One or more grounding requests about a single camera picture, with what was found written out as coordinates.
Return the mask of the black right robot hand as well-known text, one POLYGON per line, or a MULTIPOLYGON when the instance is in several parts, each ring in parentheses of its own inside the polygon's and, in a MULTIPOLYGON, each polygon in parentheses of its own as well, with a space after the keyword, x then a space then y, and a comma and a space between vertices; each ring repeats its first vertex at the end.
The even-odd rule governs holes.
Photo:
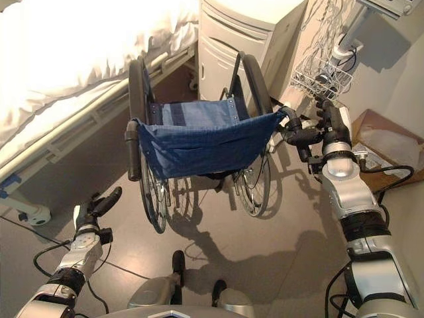
POLYGON ((315 106, 318 108, 317 116, 320 118, 314 127, 304 129, 300 118, 292 111, 289 121, 282 133, 284 140, 296 147, 306 147, 323 142, 323 146, 333 142, 345 142, 351 146, 350 131, 343 121, 341 108, 335 107, 333 102, 318 95, 315 106))

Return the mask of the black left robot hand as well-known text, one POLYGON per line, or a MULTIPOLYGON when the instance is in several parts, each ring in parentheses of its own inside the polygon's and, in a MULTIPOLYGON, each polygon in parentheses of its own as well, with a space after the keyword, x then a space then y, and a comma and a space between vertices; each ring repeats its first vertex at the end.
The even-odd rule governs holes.
POLYGON ((92 197, 90 200, 80 203, 74 207, 74 226, 79 231, 83 226, 98 226, 97 219, 104 216, 122 195, 122 187, 116 187, 107 197, 96 199, 92 197))

